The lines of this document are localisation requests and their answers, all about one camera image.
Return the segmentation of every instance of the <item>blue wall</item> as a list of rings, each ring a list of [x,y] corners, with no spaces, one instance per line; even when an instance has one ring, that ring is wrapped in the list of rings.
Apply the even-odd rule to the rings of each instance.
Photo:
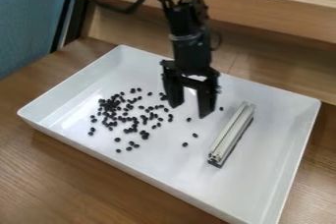
[[[64,0],[0,0],[0,79],[50,50]]]

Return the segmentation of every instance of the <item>wooden table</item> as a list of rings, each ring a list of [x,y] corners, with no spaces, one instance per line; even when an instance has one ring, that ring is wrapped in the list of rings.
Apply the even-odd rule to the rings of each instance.
[[[80,39],[0,82],[0,223],[224,223],[35,131],[16,115],[113,47]],[[323,104],[281,223],[336,222],[335,115],[334,106]]]

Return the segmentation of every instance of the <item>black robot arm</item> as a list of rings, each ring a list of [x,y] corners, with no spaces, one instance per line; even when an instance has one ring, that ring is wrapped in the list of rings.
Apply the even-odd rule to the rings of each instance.
[[[169,24],[175,59],[161,62],[169,104],[173,108],[181,105],[184,102],[184,86],[193,88],[197,91],[198,114],[203,118],[215,108],[219,76],[210,67],[207,7],[203,0],[158,1]]]

